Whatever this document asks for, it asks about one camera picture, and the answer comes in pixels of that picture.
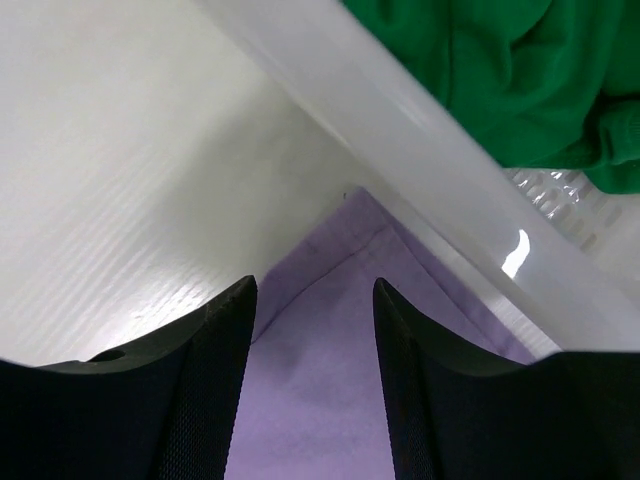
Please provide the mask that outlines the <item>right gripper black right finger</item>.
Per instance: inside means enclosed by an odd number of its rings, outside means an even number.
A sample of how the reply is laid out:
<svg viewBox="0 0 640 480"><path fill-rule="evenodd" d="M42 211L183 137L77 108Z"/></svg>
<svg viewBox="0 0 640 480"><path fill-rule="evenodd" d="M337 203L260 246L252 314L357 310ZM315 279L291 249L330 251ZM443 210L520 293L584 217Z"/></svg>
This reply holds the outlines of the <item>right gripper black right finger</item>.
<svg viewBox="0 0 640 480"><path fill-rule="evenodd" d="M638 477L637 353L524 365L441 326L384 279L373 307L397 478Z"/></svg>

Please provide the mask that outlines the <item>purple t shirt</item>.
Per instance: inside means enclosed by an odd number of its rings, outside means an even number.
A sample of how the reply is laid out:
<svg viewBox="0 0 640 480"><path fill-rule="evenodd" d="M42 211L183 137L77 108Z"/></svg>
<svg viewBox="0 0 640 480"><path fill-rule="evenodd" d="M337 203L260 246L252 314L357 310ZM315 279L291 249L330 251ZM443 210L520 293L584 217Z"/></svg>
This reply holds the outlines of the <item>purple t shirt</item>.
<svg viewBox="0 0 640 480"><path fill-rule="evenodd" d="M532 360L444 264L356 190L259 285L227 478L393 477L373 320L380 278L472 343Z"/></svg>

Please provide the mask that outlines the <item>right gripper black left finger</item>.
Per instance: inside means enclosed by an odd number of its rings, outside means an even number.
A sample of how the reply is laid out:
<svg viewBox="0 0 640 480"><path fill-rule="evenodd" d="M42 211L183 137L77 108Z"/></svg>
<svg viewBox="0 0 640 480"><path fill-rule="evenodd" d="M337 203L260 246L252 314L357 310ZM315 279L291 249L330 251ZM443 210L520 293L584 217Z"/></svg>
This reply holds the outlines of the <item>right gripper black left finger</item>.
<svg viewBox="0 0 640 480"><path fill-rule="evenodd" d="M220 479L251 343L247 276L87 361L1 365L5 479Z"/></svg>

